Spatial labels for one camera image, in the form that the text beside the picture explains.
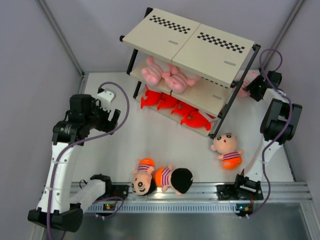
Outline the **pink striped frog plush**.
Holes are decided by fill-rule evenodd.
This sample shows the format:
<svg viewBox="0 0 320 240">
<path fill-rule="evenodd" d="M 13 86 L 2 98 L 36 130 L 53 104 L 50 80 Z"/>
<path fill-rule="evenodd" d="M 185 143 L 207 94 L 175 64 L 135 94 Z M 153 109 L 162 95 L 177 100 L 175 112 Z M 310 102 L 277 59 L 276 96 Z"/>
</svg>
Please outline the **pink striped frog plush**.
<svg viewBox="0 0 320 240">
<path fill-rule="evenodd" d="M 181 94 L 187 87 L 194 86 L 200 78 L 198 74 L 173 66 L 170 74 L 164 77 L 164 81 L 173 93 Z"/>
<path fill-rule="evenodd" d="M 141 70 L 141 75 L 147 84 L 156 86 L 161 79 L 171 75 L 172 65 L 153 56 L 146 59 L 147 66 Z"/>
<path fill-rule="evenodd" d="M 238 91 L 237 93 L 237 96 L 240 97 L 240 98 L 245 98 L 245 97 L 248 97 L 250 95 L 250 93 L 245 90 L 245 88 L 258 76 L 259 74 L 256 73 L 256 72 L 253 72 L 253 71 L 249 71 L 244 80 L 243 80 L 243 83 L 241 85 L 241 88 L 240 90 Z"/>
</svg>

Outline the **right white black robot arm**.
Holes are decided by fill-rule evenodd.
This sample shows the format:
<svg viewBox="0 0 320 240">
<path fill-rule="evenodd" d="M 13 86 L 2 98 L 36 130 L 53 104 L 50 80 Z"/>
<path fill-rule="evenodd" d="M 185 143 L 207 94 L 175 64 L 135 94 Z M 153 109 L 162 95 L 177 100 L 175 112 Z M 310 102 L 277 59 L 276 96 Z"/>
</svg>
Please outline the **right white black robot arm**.
<svg viewBox="0 0 320 240">
<path fill-rule="evenodd" d="M 279 89 L 282 74 L 273 70 L 266 76 L 258 75 L 244 89 L 257 102 L 262 100 L 267 105 L 259 132 L 261 140 L 249 164 L 236 176 L 233 192 L 240 199 L 250 195 L 255 200 L 262 200 L 261 180 L 265 177 L 266 166 L 273 155 L 290 141 L 297 129 L 303 107 L 293 103 Z"/>
</svg>

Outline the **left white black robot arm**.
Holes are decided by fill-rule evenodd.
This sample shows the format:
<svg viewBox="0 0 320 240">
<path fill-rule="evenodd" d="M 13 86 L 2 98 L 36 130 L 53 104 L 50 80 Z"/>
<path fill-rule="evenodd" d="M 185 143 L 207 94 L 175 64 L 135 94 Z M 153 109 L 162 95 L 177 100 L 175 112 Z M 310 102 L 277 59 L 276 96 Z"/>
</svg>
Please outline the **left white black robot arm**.
<svg viewBox="0 0 320 240">
<path fill-rule="evenodd" d="M 108 133 L 117 127 L 121 112 L 116 109 L 109 117 L 114 98 L 111 90 L 103 90 L 96 97 L 70 97 L 65 118 L 53 127 L 49 173 L 37 207 L 28 212 L 28 221 L 75 233 L 86 210 L 99 198 L 107 200 L 112 196 L 112 181 L 102 174 L 93 175 L 75 196 L 70 196 L 70 191 L 76 163 L 90 131 Z"/>
</svg>

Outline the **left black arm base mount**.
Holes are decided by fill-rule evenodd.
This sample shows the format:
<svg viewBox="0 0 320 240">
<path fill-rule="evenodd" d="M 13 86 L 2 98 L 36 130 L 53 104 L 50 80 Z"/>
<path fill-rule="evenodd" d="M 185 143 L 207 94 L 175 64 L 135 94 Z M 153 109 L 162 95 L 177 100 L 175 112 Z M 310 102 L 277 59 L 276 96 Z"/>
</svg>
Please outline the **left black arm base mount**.
<svg viewBox="0 0 320 240">
<path fill-rule="evenodd" d="M 111 197 L 120 197 L 126 200 L 129 194 L 129 186 L 126 184 L 108 185 L 105 188 L 105 193 L 98 199 L 107 199 Z"/>
</svg>

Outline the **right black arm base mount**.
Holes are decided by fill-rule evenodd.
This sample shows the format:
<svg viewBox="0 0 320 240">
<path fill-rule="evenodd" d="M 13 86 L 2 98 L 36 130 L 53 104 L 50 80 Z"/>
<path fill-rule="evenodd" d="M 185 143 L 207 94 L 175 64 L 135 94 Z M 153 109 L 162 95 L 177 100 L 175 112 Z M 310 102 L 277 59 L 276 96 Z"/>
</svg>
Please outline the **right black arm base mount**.
<svg viewBox="0 0 320 240">
<path fill-rule="evenodd" d="M 216 186 L 219 200 L 263 200 L 261 182 L 237 174 L 234 183 Z"/>
</svg>

